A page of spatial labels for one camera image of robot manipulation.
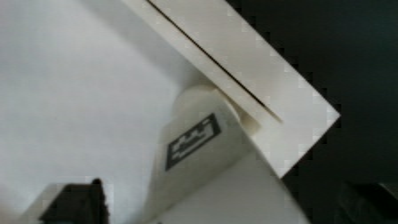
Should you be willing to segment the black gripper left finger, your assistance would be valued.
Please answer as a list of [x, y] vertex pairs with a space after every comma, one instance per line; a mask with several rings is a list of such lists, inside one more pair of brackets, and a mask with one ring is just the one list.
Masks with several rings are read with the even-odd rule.
[[101, 179], [67, 184], [47, 204], [38, 197], [15, 224], [109, 224]]

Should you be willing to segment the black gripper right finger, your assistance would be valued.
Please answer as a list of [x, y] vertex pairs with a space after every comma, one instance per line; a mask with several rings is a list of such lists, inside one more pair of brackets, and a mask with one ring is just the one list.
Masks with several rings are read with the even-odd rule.
[[335, 224], [398, 224], [398, 183], [340, 185]]

